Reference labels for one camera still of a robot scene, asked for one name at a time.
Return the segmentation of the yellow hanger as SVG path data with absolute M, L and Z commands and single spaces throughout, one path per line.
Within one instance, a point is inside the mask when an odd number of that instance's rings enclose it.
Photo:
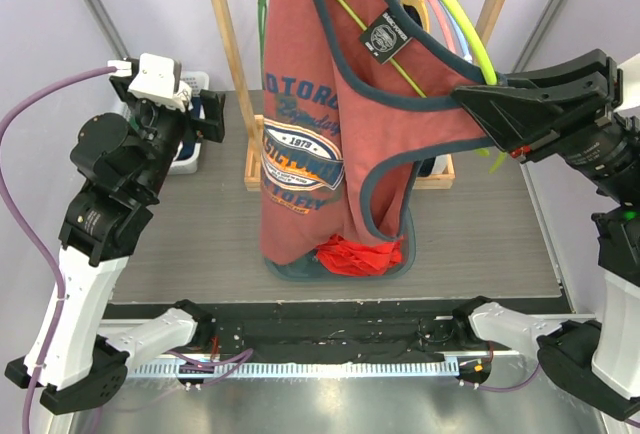
M 420 26 L 420 28 L 429 33 L 430 19 L 428 9 L 424 0 L 398 0 L 403 6 L 409 17 Z

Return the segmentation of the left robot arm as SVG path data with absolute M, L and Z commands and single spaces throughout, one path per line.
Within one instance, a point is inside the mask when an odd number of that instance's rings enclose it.
M 78 133 L 71 162 L 85 183 L 70 202 L 60 230 L 58 266 L 66 288 L 64 308 L 44 361 L 40 403 L 54 415 L 99 408 L 139 366 L 175 348 L 205 351 L 213 339 L 212 316 L 189 300 L 121 334 L 104 337 L 98 326 L 112 289 L 153 217 L 151 206 L 185 135 L 222 142 L 226 97 L 199 96 L 203 117 L 132 103 L 140 127 L 104 113 Z

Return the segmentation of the green plastic hanger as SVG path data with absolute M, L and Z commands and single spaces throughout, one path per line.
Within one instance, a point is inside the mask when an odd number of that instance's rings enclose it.
M 258 27 L 259 60 L 260 60 L 262 85 L 265 85 L 264 56 L 265 56 L 265 36 L 266 36 L 267 14 L 268 14 L 268 0 L 257 0 L 257 27 Z

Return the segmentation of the red tank top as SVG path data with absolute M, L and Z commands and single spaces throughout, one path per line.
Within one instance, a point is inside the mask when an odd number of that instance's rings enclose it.
M 315 257 L 330 273 L 347 277 L 382 276 L 403 262 L 402 241 L 374 246 L 348 241 L 332 235 L 316 248 Z

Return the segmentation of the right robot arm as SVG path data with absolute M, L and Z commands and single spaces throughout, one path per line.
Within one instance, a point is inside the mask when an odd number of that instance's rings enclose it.
M 286 266 L 332 235 L 400 240 L 419 162 L 495 146 L 521 162 L 553 155 L 616 208 L 596 213 L 606 297 L 598 322 L 524 337 L 524 318 L 487 299 L 451 325 L 465 349 L 531 351 L 558 386 L 619 420 L 639 409 L 639 126 L 618 111 L 624 70 L 599 50 L 493 82 L 446 55 L 445 92 L 420 98 L 364 82 L 344 53 L 274 57 L 265 78 L 262 249 Z

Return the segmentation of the maroon graphic tank top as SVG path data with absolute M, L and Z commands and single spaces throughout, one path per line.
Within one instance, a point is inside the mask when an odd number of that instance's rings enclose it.
M 481 70 L 398 0 L 269 0 L 261 251 L 286 265 L 332 239 L 406 232 L 422 161 L 490 140 L 451 97 Z

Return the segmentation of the lime green hanger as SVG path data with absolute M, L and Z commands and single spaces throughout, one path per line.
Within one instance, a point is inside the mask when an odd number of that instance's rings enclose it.
M 349 14 L 349 16 L 356 22 L 356 24 L 361 28 L 362 32 L 366 30 L 365 24 L 361 21 L 361 19 L 356 15 L 355 11 L 349 6 L 349 4 L 345 0 L 336 0 L 338 4 Z M 497 85 L 498 84 L 498 76 L 493 67 L 493 64 L 489 58 L 489 55 L 486 51 L 486 48 L 481 41 L 476 29 L 468 18 L 466 12 L 461 7 L 457 0 L 440 0 L 441 3 L 446 7 L 448 12 L 451 14 L 451 17 L 455 20 L 454 24 L 457 24 L 459 30 L 463 34 L 464 38 L 467 41 L 467 44 L 474 55 L 474 59 L 477 62 L 478 67 L 480 68 L 485 84 L 488 85 Z M 392 66 L 396 69 L 396 71 L 404 78 L 405 81 L 414 89 L 414 91 L 421 97 L 425 98 L 425 93 L 418 87 L 418 85 L 414 82 L 413 79 L 407 74 L 407 72 L 398 64 L 396 61 L 391 61 Z M 498 170 L 506 159 L 507 154 L 501 152 L 495 159 L 494 164 L 489 169 L 489 174 L 494 173 Z

